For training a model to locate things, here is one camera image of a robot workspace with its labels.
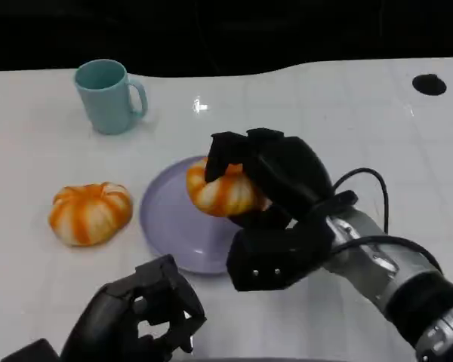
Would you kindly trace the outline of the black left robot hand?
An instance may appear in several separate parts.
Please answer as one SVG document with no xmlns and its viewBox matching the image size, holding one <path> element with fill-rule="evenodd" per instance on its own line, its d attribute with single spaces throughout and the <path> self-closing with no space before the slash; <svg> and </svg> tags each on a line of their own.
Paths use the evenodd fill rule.
<svg viewBox="0 0 453 362">
<path fill-rule="evenodd" d="M 193 350 L 204 308 L 173 256 L 102 286 L 73 327 L 62 361 L 169 361 Z"/>
</svg>

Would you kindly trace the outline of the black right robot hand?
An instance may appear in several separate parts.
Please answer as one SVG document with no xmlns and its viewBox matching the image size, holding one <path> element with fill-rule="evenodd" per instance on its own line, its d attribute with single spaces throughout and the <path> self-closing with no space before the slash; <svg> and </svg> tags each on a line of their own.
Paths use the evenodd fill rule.
<svg viewBox="0 0 453 362">
<path fill-rule="evenodd" d="M 242 165 L 254 186 L 270 200 L 266 210 L 231 216 L 244 229 L 286 229 L 290 221 L 307 215 L 316 204 L 334 195 L 330 176 L 317 154 L 299 137 L 255 128 L 241 135 L 212 135 L 205 180 L 213 182 L 229 165 Z"/>
</svg>

